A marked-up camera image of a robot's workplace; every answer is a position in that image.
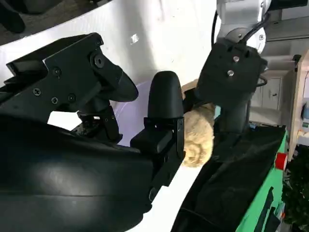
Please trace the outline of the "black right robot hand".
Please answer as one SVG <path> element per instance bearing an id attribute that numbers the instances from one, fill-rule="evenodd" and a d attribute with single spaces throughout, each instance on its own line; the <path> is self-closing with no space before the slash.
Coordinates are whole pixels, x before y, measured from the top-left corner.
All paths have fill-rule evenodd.
<path id="1" fill-rule="evenodd" d="M 144 128 L 129 146 L 111 102 L 139 93 L 97 33 L 56 40 L 8 63 L 0 89 L 0 229 L 125 232 L 138 225 L 184 156 L 175 72 L 152 79 Z"/>

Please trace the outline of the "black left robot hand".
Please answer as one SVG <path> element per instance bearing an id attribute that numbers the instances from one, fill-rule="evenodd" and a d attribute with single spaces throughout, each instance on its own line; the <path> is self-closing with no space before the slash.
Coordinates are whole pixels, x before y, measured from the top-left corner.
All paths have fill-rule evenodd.
<path id="1" fill-rule="evenodd" d="M 198 99 L 194 88 L 184 92 L 184 112 L 196 109 L 207 102 Z M 215 133 L 243 133 L 249 123 L 250 101 L 243 101 L 233 108 L 226 109 L 221 107 L 220 115 L 215 119 Z"/>

